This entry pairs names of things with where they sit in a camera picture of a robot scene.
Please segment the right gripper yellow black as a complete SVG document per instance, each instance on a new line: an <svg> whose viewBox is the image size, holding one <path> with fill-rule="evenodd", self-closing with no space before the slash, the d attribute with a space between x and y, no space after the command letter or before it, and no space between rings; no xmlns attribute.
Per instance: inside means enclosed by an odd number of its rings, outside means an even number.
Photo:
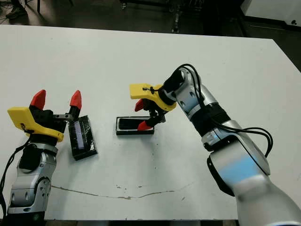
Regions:
<svg viewBox="0 0 301 226"><path fill-rule="evenodd" d="M144 110L149 112L150 118L138 125L137 130L148 130L161 122L165 122L165 114L174 110L176 102L167 97L163 85L156 86L147 83L130 84L130 97L137 99L135 112Z"/></svg>

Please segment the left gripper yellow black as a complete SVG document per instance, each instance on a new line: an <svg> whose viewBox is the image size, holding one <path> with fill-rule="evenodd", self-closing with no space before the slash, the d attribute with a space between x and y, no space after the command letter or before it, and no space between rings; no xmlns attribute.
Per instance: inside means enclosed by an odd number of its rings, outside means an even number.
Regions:
<svg viewBox="0 0 301 226"><path fill-rule="evenodd" d="M78 119L82 108L81 92L77 90L71 97L69 114L53 114L51 118L46 119L50 125L43 126L37 123L32 115L35 111L43 111L46 100L46 91L44 89L37 92L29 107L12 107L8 109L8 114L14 126L22 130L28 137L30 135L44 135L53 137L57 142L64 139L63 122L74 121Z"/></svg>

